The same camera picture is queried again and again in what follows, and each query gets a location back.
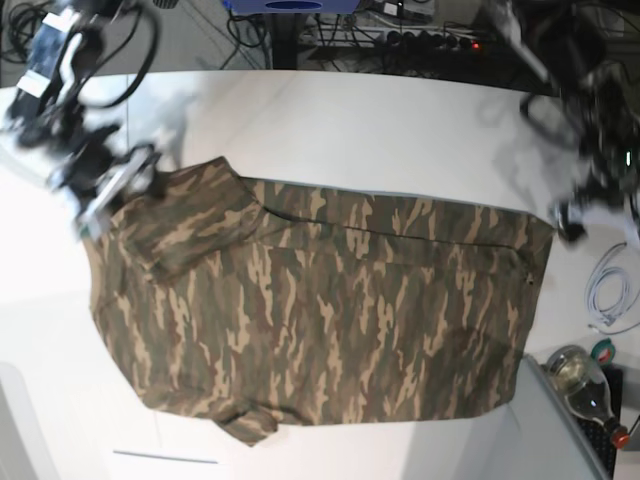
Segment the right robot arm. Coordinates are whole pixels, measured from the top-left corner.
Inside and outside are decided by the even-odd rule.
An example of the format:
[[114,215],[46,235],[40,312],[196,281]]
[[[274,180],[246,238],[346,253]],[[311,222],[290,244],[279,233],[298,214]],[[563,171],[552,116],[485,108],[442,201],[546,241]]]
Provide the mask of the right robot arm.
[[[149,26],[150,40],[132,83],[111,100],[82,100],[89,81],[129,45],[142,22]],[[139,89],[156,59],[160,38],[160,19],[143,1],[57,1],[45,15],[5,119],[18,149],[40,150],[58,162],[49,179],[52,189],[67,188],[89,201],[113,168],[130,162],[130,154],[115,154],[107,145],[120,124],[91,129],[85,114],[115,108]]]

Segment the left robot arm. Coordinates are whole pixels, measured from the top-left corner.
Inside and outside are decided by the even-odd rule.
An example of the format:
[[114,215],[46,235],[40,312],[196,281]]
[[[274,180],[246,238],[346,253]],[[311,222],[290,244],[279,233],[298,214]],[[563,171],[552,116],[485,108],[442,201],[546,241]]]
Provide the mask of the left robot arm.
[[607,44],[583,12],[583,1],[486,1],[495,29],[559,102],[575,140],[520,115],[548,142],[575,150],[588,164],[571,195],[554,201],[549,215],[559,236],[576,243],[590,225],[622,231],[639,243],[639,117],[624,96],[619,74],[607,61]]

